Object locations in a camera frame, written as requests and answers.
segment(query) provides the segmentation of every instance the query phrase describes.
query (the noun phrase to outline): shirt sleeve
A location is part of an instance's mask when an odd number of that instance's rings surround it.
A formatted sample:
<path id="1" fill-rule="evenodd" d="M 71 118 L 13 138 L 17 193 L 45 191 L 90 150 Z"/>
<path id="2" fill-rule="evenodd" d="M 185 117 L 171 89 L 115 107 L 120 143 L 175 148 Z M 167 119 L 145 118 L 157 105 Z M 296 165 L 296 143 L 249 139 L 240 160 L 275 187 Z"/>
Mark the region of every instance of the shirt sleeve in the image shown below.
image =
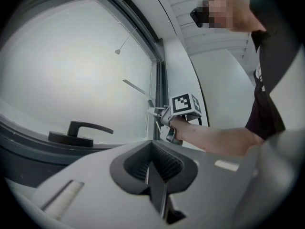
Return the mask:
<path id="1" fill-rule="evenodd" d="M 263 140 L 275 134 L 275 126 L 267 95 L 257 86 L 254 90 L 254 103 L 250 118 L 245 127 Z"/>

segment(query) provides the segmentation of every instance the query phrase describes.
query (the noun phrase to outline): white corrugated ceiling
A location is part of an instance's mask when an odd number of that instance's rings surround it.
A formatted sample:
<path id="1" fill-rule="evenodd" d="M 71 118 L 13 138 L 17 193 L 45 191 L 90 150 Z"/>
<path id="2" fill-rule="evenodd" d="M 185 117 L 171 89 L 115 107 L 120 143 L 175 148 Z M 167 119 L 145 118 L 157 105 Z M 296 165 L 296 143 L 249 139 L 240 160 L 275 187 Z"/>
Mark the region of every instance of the white corrugated ceiling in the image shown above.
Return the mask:
<path id="1" fill-rule="evenodd" d="M 227 49 L 242 65 L 252 79 L 252 73 L 259 64 L 258 54 L 249 33 L 214 31 L 198 28 L 190 12 L 202 0 L 167 0 L 181 28 L 189 56 L 218 49 Z"/>

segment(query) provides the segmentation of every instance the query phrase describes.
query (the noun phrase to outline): person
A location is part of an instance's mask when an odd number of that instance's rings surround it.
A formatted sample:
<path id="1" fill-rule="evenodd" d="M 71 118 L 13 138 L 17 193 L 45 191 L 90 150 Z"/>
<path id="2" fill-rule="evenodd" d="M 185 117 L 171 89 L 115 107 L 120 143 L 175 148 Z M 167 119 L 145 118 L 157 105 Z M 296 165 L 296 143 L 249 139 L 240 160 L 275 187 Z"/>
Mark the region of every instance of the person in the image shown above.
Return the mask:
<path id="1" fill-rule="evenodd" d="M 207 152 L 244 156 L 253 145 L 284 131 L 285 126 L 269 94 L 285 74 L 300 48 L 274 0 L 203 0 L 199 7 L 200 22 L 210 28 L 250 32 L 260 65 L 254 72 L 254 104 L 245 127 L 214 129 L 192 125 L 181 117 L 170 125 L 176 138 Z"/>

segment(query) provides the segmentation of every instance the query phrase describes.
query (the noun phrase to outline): forearm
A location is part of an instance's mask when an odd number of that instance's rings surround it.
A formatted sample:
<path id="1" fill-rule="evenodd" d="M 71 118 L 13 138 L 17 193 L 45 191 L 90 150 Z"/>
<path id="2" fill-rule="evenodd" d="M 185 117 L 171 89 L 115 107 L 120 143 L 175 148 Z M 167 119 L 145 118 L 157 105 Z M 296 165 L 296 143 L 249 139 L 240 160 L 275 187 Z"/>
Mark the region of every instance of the forearm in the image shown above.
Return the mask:
<path id="1" fill-rule="evenodd" d="M 246 128 L 213 129 L 186 123 L 177 130 L 183 141 L 206 152 L 222 155 L 244 156 L 248 148 L 264 141 Z"/>

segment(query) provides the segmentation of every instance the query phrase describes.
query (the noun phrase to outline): window handle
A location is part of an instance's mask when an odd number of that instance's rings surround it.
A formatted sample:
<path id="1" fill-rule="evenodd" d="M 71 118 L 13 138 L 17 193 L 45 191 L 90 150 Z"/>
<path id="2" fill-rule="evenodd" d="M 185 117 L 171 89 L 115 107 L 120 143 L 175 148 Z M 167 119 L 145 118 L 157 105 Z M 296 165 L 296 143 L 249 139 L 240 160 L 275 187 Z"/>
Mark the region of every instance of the window handle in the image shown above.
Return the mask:
<path id="1" fill-rule="evenodd" d="M 58 132 L 49 132 L 48 140 L 51 142 L 72 145 L 72 146 L 93 147 L 93 139 L 85 138 L 85 137 L 77 137 L 78 131 L 81 127 L 97 129 L 107 132 L 109 134 L 113 134 L 113 130 L 101 125 L 96 125 L 87 122 L 71 121 L 67 134 L 58 133 Z"/>

